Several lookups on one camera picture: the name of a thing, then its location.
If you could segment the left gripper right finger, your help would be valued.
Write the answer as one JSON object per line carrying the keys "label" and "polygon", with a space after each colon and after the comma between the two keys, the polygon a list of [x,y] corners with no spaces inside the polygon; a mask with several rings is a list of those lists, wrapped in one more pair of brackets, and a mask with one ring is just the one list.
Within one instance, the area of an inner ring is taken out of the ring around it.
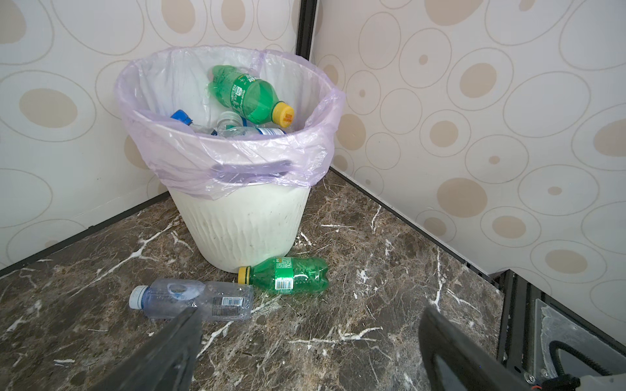
{"label": "left gripper right finger", "polygon": [[529,390],[433,306],[422,314],[419,348],[432,390]]}

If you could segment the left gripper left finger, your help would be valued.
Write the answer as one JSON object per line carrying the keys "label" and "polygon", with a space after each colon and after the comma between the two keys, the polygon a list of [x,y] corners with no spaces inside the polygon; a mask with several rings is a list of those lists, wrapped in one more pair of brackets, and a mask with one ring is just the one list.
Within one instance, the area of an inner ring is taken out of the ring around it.
{"label": "left gripper left finger", "polygon": [[91,389],[189,390],[201,337],[201,313],[188,308]]}

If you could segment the clear bottle purple tint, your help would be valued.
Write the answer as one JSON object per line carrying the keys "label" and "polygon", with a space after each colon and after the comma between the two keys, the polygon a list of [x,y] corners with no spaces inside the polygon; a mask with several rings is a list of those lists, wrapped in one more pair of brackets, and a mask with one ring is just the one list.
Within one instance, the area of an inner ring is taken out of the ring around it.
{"label": "clear bottle purple tint", "polygon": [[191,308],[205,322],[242,321],[251,316],[254,289],[230,282],[159,279],[135,287],[128,304],[150,319],[174,319]]}

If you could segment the small crushed bottle blue cap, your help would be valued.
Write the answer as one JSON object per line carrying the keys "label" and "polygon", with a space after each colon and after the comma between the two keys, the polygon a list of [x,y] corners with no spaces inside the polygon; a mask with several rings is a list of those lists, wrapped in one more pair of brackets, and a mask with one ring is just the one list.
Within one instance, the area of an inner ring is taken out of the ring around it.
{"label": "small crushed bottle blue cap", "polygon": [[230,126],[225,128],[216,128],[211,133],[215,136],[220,136],[223,138],[233,138],[233,137],[248,137],[248,136],[275,136],[275,135],[284,135],[280,128],[262,128],[255,126]]}

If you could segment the clear bottle green white label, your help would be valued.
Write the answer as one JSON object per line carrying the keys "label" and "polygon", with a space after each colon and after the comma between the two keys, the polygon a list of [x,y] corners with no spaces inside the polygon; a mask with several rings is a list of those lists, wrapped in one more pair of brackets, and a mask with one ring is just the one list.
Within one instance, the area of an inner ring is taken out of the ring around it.
{"label": "clear bottle green white label", "polygon": [[236,112],[225,111],[222,112],[217,120],[217,130],[227,130],[235,127],[243,127],[246,125],[246,120]]}

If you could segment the clear bottle pink red label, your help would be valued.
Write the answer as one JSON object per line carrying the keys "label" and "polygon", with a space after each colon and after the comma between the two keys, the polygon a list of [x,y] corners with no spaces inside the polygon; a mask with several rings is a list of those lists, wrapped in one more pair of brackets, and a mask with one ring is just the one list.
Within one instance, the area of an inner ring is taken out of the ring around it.
{"label": "clear bottle pink red label", "polygon": [[184,125],[189,126],[193,129],[195,133],[204,134],[204,135],[217,135],[217,131],[213,126],[210,125],[210,122],[195,122],[192,120],[189,115],[187,115],[184,110],[177,110],[171,115],[171,119],[184,123]]}

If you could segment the green bottle yellow cap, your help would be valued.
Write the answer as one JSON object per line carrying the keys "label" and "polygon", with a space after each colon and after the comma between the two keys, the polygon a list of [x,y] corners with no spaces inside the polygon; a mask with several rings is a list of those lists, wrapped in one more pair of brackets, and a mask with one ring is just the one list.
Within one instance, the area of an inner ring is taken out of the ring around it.
{"label": "green bottle yellow cap", "polygon": [[271,83],[231,65],[216,65],[210,71],[208,91],[225,108],[256,125],[273,123],[289,128],[295,110],[280,100]]}

